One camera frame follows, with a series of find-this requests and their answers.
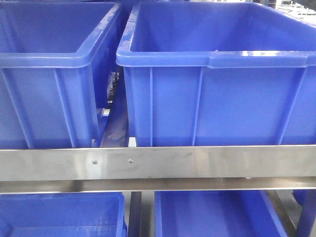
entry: bin rim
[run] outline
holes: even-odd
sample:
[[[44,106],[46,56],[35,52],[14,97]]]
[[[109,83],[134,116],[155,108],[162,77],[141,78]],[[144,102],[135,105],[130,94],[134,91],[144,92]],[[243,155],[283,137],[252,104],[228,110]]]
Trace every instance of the bin rim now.
[[[134,31],[142,4],[164,4],[164,2],[141,2],[133,7],[117,50],[117,64],[123,67],[208,67],[208,68],[279,68],[316,66],[316,51],[132,51]],[[315,28],[285,12],[253,2],[185,2],[185,4],[253,4],[292,18]]]
[[[76,52],[71,53],[0,53],[0,68],[83,68],[91,64],[110,27],[122,11],[114,2],[0,2],[0,4],[102,4],[112,5]]]

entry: blue plastic bin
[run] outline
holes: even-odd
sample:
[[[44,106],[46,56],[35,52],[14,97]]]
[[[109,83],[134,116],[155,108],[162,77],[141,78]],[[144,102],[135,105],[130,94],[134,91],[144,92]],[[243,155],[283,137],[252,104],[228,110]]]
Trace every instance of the blue plastic bin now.
[[[156,237],[286,237],[264,191],[156,192]]]
[[[91,147],[123,32],[121,6],[0,3],[0,149]]]
[[[301,206],[304,205],[305,199],[307,195],[307,190],[299,189],[299,190],[293,190],[293,196],[298,204]]]
[[[126,237],[120,193],[1,195],[1,237]]]
[[[316,26],[256,3],[141,3],[117,51],[131,134],[138,146],[314,144],[315,42]]]

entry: metal shelf rack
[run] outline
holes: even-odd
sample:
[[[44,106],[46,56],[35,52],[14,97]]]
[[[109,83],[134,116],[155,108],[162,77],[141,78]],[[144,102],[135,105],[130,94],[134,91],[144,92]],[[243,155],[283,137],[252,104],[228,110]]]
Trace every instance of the metal shelf rack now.
[[[316,215],[316,145],[128,148],[127,123],[120,80],[101,148],[0,150],[0,194],[131,191],[135,237],[142,191],[310,189],[297,230],[268,194],[289,236],[316,236],[306,221]]]

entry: bin bottom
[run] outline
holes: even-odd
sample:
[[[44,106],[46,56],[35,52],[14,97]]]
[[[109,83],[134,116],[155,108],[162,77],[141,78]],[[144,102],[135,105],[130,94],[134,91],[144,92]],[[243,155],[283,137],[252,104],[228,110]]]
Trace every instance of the bin bottom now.
[[[285,237],[262,191],[156,192],[157,237]]]
[[[76,236],[76,237],[113,237],[116,226],[69,226],[44,228],[14,228],[5,237],[43,237],[43,236]]]

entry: stainless steel rail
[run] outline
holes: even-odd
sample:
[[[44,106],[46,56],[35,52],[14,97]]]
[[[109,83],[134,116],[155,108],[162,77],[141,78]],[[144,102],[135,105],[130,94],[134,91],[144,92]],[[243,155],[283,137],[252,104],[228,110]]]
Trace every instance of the stainless steel rail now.
[[[0,150],[0,193],[316,189],[316,145]]]

